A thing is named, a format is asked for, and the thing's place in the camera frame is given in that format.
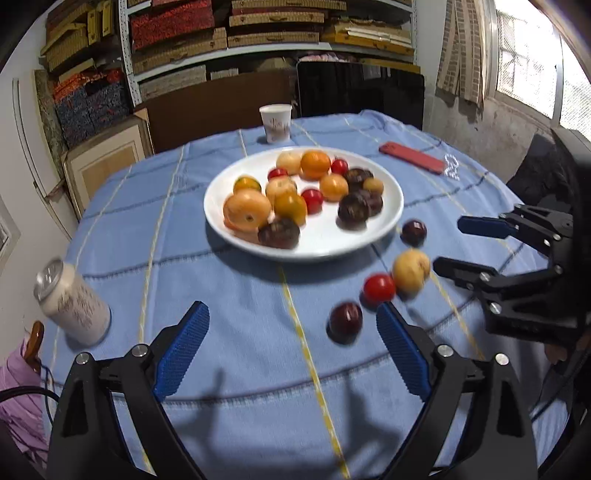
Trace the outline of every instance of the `red smartphone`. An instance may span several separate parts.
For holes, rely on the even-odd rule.
[[[396,142],[386,142],[380,146],[379,150],[381,153],[400,158],[437,175],[441,175],[443,170],[445,170],[445,162],[443,160],[431,157],[430,155],[405,147]]]

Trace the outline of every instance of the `white plate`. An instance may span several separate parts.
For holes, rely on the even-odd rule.
[[[306,225],[301,229],[300,242],[294,249],[263,247],[245,240],[244,234],[234,232],[224,225],[223,204],[232,194],[234,182],[240,175],[255,177],[262,185],[264,192],[267,174],[275,168],[275,162],[281,152],[303,153],[311,148],[326,152],[331,160],[335,157],[344,158],[350,168],[367,168],[374,177],[384,182],[384,208],[380,214],[368,220],[365,229],[348,231],[339,228],[336,224],[338,204],[328,202],[324,203],[322,212],[306,217]],[[317,181],[305,181],[299,176],[293,176],[292,179],[297,183],[298,192],[308,187],[318,188]],[[396,222],[402,215],[403,205],[404,196],[396,179],[383,167],[361,155],[328,147],[285,147],[251,155],[226,168],[209,184],[205,192],[203,209],[209,225],[232,245],[262,257],[305,262],[343,255],[379,240],[396,226]]]

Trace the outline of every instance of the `can lid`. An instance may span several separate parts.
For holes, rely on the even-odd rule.
[[[56,287],[64,271],[64,262],[61,258],[54,258],[37,274],[33,295],[37,301],[45,300]]]

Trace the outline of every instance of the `plate rim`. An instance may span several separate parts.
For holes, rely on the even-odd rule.
[[[356,247],[342,247],[338,249],[336,252],[323,252],[319,254],[314,253],[306,253],[304,255],[298,255],[297,253],[293,252],[289,249],[282,249],[282,248],[273,248],[273,247],[266,247],[265,245],[254,244],[243,240],[242,238],[238,238],[237,236],[229,235],[228,232],[222,230],[220,227],[216,225],[216,222],[210,217],[207,208],[206,208],[206,200],[209,196],[213,195],[211,192],[213,182],[220,176],[222,176],[226,171],[230,170],[234,167],[237,163],[246,160],[247,158],[257,157],[259,155],[268,155],[269,153],[277,153],[277,155],[281,152],[291,151],[291,150],[299,150],[299,149],[308,149],[308,150],[330,150],[334,154],[348,154],[348,155],[355,155],[357,157],[361,157],[367,162],[371,163],[375,166],[378,170],[381,170],[384,174],[389,176],[391,180],[394,182],[398,191],[400,193],[400,205],[396,213],[392,216],[392,219],[386,224],[386,226],[379,230],[377,233],[370,236],[370,238],[361,246]],[[252,155],[247,155],[246,157],[242,157],[235,162],[229,164],[226,168],[224,168],[220,173],[218,173],[207,186],[205,191],[205,195],[203,196],[203,212],[205,214],[205,219],[209,226],[215,231],[225,242],[241,249],[245,250],[251,254],[257,255],[259,257],[269,258],[271,260],[281,260],[281,261],[288,261],[288,262],[307,262],[307,261],[314,261],[314,260],[329,260],[331,258],[341,257],[342,255],[349,254],[351,252],[355,252],[357,250],[361,250],[373,243],[377,242],[378,240],[382,239],[386,235],[388,235],[395,227],[398,221],[402,216],[402,211],[404,210],[404,192],[402,191],[402,187],[396,180],[396,177],[392,175],[388,170],[386,170],[383,166],[377,164],[373,160],[360,155],[355,152],[351,152],[349,150],[342,150],[340,148],[333,148],[333,147],[323,147],[322,145],[309,145],[309,146],[299,146],[299,145],[290,145],[286,147],[279,147],[279,148],[272,148],[270,150],[263,150],[261,152],[257,152]]]

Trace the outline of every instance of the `person's hand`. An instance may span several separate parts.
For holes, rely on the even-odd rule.
[[[577,350],[586,350],[591,347],[591,330],[587,330],[579,339],[576,345]],[[568,351],[563,346],[544,345],[544,352],[551,364],[556,365],[559,361],[565,361],[568,358]]]

